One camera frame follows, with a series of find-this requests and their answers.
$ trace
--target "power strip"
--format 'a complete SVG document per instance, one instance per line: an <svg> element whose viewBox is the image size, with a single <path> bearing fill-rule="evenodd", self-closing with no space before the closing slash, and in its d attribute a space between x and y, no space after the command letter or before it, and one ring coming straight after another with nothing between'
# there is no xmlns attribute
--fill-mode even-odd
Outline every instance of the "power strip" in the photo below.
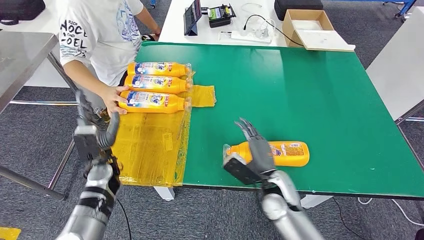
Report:
<svg viewBox="0 0 424 240"><path fill-rule="evenodd" d="M272 41L270 36L259 38L259 37L256 37L253 32L248 32L246 36L242 36L239 31L235 31L235 30L231 31L231 39L262 43L262 44L270 44Z"/></svg>

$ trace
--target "yellow tape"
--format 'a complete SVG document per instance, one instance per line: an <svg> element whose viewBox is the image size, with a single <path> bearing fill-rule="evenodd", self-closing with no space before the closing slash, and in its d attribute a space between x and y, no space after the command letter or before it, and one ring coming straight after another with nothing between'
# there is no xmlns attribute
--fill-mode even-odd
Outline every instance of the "yellow tape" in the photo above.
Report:
<svg viewBox="0 0 424 240"><path fill-rule="evenodd" d="M13 227L0 227L0 240L17 240L21 230Z"/></svg>

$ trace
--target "white t-shirt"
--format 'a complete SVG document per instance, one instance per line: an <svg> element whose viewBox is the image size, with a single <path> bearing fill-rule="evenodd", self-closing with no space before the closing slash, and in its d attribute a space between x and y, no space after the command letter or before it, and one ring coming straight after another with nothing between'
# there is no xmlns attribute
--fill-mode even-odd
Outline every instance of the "white t-shirt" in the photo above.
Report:
<svg viewBox="0 0 424 240"><path fill-rule="evenodd" d="M60 63L91 63L100 81L117 86L140 48L134 16L143 4L140 0L60 1Z"/></svg>

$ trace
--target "orange bottle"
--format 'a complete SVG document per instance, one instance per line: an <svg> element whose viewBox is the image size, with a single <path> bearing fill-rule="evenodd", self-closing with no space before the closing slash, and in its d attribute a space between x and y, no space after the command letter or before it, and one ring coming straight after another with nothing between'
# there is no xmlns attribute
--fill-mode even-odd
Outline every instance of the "orange bottle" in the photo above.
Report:
<svg viewBox="0 0 424 240"><path fill-rule="evenodd" d="M193 81L191 78L182 80L176 76L128 75L124 84L133 91L179 94L188 91Z"/></svg>
<svg viewBox="0 0 424 240"><path fill-rule="evenodd" d="M128 65L128 75L155 75L181 77L192 75L191 64L177 62L132 62Z"/></svg>
<svg viewBox="0 0 424 240"><path fill-rule="evenodd" d="M120 96L127 99L128 103L119 102L119 107L130 113L173 114L191 107L189 97L184 99L168 93L123 91Z"/></svg>
<svg viewBox="0 0 424 240"><path fill-rule="evenodd" d="M309 150L306 143L301 141L270 141L272 155L276 166L303 167L309 162ZM237 153L246 164L252 161L252 154L247 141L239 145L224 145L224 157Z"/></svg>

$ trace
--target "robotic arm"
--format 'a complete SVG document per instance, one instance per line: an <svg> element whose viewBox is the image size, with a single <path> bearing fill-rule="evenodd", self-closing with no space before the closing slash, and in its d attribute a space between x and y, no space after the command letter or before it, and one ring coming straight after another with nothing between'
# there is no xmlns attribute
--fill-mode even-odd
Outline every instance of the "robotic arm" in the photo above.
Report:
<svg viewBox="0 0 424 240"><path fill-rule="evenodd" d="M115 112L106 131L94 123L93 109L79 90L78 126L73 139L79 157L89 163L87 182L79 201L56 240L102 240L121 182L117 159L110 147L114 144L120 117Z"/></svg>
<svg viewBox="0 0 424 240"><path fill-rule="evenodd" d="M276 169L267 140L249 121L240 118L235 124L249 143L252 161L246 164L238 154L232 153L224 158L224 169L246 185L261 182L264 193L262 210L284 239L324 240L302 208L289 175Z"/></svg>

